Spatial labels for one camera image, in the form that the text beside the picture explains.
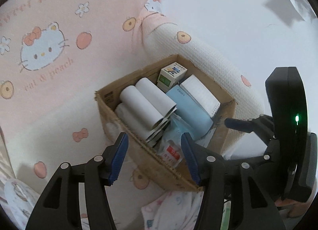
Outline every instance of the flower print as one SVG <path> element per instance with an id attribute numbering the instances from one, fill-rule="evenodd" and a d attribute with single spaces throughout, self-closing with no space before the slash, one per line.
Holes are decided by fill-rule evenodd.
<path id="1" fill-rule="evenodd" d="M 4 51 L 7 51 L 7 52 L 10 51 L 10 47 L 9 47 L 10 41 L 11 41 L 11 39 L 5 38 L 4 36 L 1 38 L 1 40 L 0 40 L 0 53 L 1 53 L 1 55 L 4 55 Z"/>
<path id="2" fill-rule="evenodd" d="M 82 18 L 84 13 L 89 12 L 88 5 L 89 5 L 89 2 L 80 4 L 78 10 L 75 11 L 75 14 L 78 15 L 80 18 Z"/>

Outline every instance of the cardboard box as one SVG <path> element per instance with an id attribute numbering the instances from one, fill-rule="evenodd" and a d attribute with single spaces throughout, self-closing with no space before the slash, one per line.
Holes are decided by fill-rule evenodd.
<path id="1" fill-rule="evenodd" d="M 216 130 L 207 147 L 220 153 L 229 131 L 224 125 L 224 119 L 233 117 L 236 102 L 213 78 L 201 72 L 189 60 L 179 55 L 169 56 L 110 83 L 95 93 L 95 99 L 98 103 L 106 136 L 111 141 L 115 141 L 120 132 L 127 132 L 129 137 L 128 154 L 145 175 L 165 190 L 199 191 L 201 188 L 192 181 L 185 160 L 176 169 L 170 167 L 155 153 L 152 147 L 136 136 L 114 113 L 115 108 L 120 103 L 119 95 L 124 88 L 135 85 L 143 77 L 156 83 L 161 69 L 173 62 L 187 68 L 186 76 L 194 74 L 220 101 L 221 106 L 214 117 L 212 126 Z"/>

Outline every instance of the peach print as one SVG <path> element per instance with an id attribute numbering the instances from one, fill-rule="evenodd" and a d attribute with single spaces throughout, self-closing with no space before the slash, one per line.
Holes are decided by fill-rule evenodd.
<path id="1" fill-rule="evenodd" d="M 146 189 L 150 183 L 149 178 L 142 174 L 138 169 L 133 171 L 131 180 L 134 182 L 135 187 L 139 190 Z"/>
<path id="2" fill-rule="evenodd" d="M 0 80 L 0 95 L 4 99 L 10 99 L 13 96 L 14 87 L 10 81 L 1 81 Z"/>
<path id="3" fill-rule="evenodd" d="M 136 24 L 135 18 L 128 18 L 122 25 L 122 28 L 125 32 L 129 32 L 134 29 Z"/>
<path id="4" fill-rule="evenodd" d="M 73 139 L 75 142 L 81 142 L 83 138 L 88 137 L 88 130 L 86 128 L 82 128 L 80 132 L 73 132 Z"/>
<path id="5" fill-rule="evenodd" d="M 76 45 L 80 50 L 87 48 L 92 41 L 90 32 L 82 32 L 77 36 Z"/>
<path id="6" fill-rule="evenodd" d="M 177 39 L 178 39 L 179 43 L 187 44 L 188 42 L 191 41 L 191 36 L 189 34 L 187 34 L 186 32 L 179 31 L 177 33 Z"/>
<path id="7" fill-rule="evenodd" d="M 36 174 L 37 177 L 43 179 L 47 176 L 47 167 L 46 165 L 42 162 L 39 161 L 34 165 L 34 173 Z"/>
<path id="8" fill-rule="evenodd" d="M 246 85 L 247 87 L 251 86 L 251 83 L 246 79 L 246 77 L 244 77 L 243 75 L 241 75 L 241 79 L 244 83 L 244 85 Z"/>

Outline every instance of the red label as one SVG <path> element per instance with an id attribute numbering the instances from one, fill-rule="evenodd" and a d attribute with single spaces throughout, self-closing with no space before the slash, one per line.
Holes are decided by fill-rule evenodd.
<path id="1" fill-rule="evenodd" d="M 171 146 L 169 146 L 169 147 L 167 148 L 167 151 L 168 151 L 171 155 L 173 155 L 173 157 L 174 157 L 176 160 L 179 160 L 179 158 L 180 158 L 179 153 L 178 153 L 177 151 L 175 151 Z"/>

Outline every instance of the white paper roll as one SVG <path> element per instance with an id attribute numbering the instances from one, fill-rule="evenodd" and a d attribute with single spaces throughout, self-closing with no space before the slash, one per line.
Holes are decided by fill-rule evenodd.
<path id="1" fill-rule="evenodd" d="M 128 109 L 123 103 L 119 104 L 115 113 L 117 116 L 141 139 L 149 141 L 154 135 L 154 130 L 148 130 L 145 125 L 143 125 L 140 120 Z"/>
<path id="2" fill-rule="evenodd" d="M 157 141 L 162 137 L 163 130 L 160 130 L 158 133 L 155 134 L 154 138 L 149 141 L 147 144 L 150 147 L 154 147 L 157 144 Z"/>
<path id="3" fill-rule="evenodd" d="M 161 129 L 167 124 L 168 119 L 169 119 L 169 118 L 163 118 L 163 120 L 161 121 L 161 123 L 160 123 L 157 127 L 155 127 L 153 130 L 154 130 L 154 131 L 159 131 L 159 130 L 161 130 Z"/>
<path id="4" fill-rule="evenodd" d="M 126 87 L 120 93 L 119 98 L 147 129 L 153 130 L 162 122 L 164 116 L 157 111 L 135 86 Z"/>
<path id="5" fill-rule="evenodd" d="M 163 117 L 169 117 L 176 107 L 176 103 L 147 78 L 140 79 L 136 88 Z"/>

